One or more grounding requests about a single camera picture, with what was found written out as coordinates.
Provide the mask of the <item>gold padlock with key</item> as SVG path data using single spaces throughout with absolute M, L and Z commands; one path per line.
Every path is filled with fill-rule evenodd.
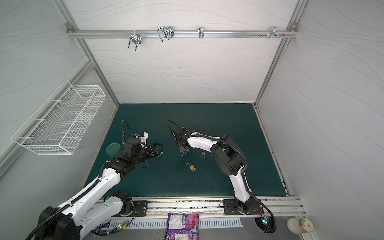
M 189 163 L 186 164 L 186 166 L 190 169 L 192 173 L 196 173 L 196 168 L 194 165 L 190 165 Z

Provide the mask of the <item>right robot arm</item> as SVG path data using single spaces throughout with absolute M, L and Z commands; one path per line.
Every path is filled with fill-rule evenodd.
M 187 153 L 192 149 L 201 149 L 211 153 L 220 170 L 230 178 L 234 188 L 234 201 L 241 214 L 246 215 L 255 210 L 260 215 L 267 213 L 273 216 L 272 211 L 256 198 L 250 189 L 245 174 L 248 161 L 230 136 L 211 137 L 199 132 L 187 131 L 180 126 L 170 131 L 180 152 Z

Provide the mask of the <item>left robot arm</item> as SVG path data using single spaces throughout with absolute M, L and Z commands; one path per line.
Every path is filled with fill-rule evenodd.
M 135 166 L 163 153 L 164 146 L 154 143 L 143 147 L 142 142 L 124 148 L 112 160 L 106 161 L 99 175 L 84 189 L 56 208 L 47 207 L 39 216 L 37 226 L 28 240 L 81 240 L 107 218 L 119 214 L 129 197 L 114 196 L 112 202 L 92 206 L 117 185 Z

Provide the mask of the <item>green table mat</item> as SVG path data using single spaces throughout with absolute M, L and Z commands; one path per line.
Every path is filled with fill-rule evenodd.
M 284 196 L 273 157 L 251 104 L 122 104 L 119 106 L 102 148 L 88 176 L 93 180 L 109 159 L 106 148 L 122 140 L 121 121 L 127 121 L 127 137 L 137 132 L 149 134 L 148 143 L 164 145 L 161 158 L 150 159 L 129 173 L 107 196 L 122 191 L 134 197 L 233 196 L 231 181 L 206 153 L 199 149 L 182 157 L 169 131 L 167 120 L 187 130 L 220 137 L 229 135 L 248 161 L 246 177 L 256 196 Z M 196 173 L 186 166 L 194 165 Z

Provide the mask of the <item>purple snack bag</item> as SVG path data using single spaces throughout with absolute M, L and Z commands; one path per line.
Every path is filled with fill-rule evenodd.
M 199 240 L 199 214 L 168 214 L 165 240 Z

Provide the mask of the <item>metal hook clamp middle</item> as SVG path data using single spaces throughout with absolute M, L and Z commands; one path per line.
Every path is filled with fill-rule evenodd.
M 170 40 L 175 35 L 173 28 L 169 26 L 159 27 L 157 33 L 161 42 L 164 42 L 165 39 Z

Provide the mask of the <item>metal hook clamp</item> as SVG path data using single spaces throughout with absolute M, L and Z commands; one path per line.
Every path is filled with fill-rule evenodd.
M 260 34 L 262 38 L 269 38 L 269 39 L 281 39 L 285 38 L 287 35 L 284 33 L 278 33 L 278 29 L 276 27 L 272 27 L 270 32 L 268 34 Z
M 130 35 L 128 48 L 135 46 L 135 51 L 137 51 L 138 46 L 142 43 L 142 37 L 139 34 L 133 33 Z
M 175 35 L 173 28 L 169 26 L 159 27 L 157 33 L 161 42 L 164 42 L 165 39 L 170 40 Z

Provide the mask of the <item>metal hook clamp left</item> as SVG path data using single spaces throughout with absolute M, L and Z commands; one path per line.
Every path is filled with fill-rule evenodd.
M 138 46 L 142 43 L 142 37 L 139 34 L 133 33 L 130 35 L 128 48 L 135 46 L 135 51 L 137 51 Z

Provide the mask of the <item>black cooling fan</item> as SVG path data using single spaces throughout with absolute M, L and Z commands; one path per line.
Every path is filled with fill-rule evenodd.
M 275 218 L 264 216 L 255 218 L 255 223 L 257 227 L 263 231 L 265 234 L 272 234 L 277 229 L 277 223 Z

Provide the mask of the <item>metal hook clamp right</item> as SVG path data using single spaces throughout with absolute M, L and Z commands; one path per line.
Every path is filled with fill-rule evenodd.
M 262 38 L 269 38 L 269 39 L 281 39 L 285 38 L 287 35 L 284 33 L 278 33 L 278 29 L 276 27 L 272 27 L 270 32 L 268 34 L 260 34 Z

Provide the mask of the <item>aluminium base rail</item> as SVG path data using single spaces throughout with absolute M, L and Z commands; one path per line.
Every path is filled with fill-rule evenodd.
M 198 213 L 202 217 L 224 217 L 224 199 L 220 197 L 133 197 L 133 201 L 147 201 L 147 218 L 163 218 L 168 213 Z M 306 210 L 299 197 L 258 196 L 275 217 L 304 217 Z

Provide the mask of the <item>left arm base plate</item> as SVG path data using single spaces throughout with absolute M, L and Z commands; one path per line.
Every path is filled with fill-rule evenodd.
M 116 217 L 145 217 L 147 214 L 148 201 L 126 201 L 122 210 Z

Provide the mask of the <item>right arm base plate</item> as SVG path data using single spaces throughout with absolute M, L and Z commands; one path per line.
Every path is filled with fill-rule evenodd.
M 224 199 L 219 203 L 225 215 L 264 215 L 264 208 L 260 201 L 249 198 L 245 203 L 238 199 Z

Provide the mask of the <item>aluminium top rail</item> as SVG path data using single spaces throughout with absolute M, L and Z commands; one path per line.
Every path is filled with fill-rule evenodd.
M 204 29 L 203 39 L 245 39 L 262 38 L 260 34 L 268 34 L 267 30 L 206 30 Z M 159 39 L 156 30 L 128 30 L 128 31 L 75 31 L 67 33 L 71 39 L 128 39 L 130 35 L 139 34 L 142 39 Z M 198 30 L 174 30 L 173 39 L 199 39 Z M 278 33 L 284 33 L 285 38 L 297 37 L 297 31 L 278 30 Z

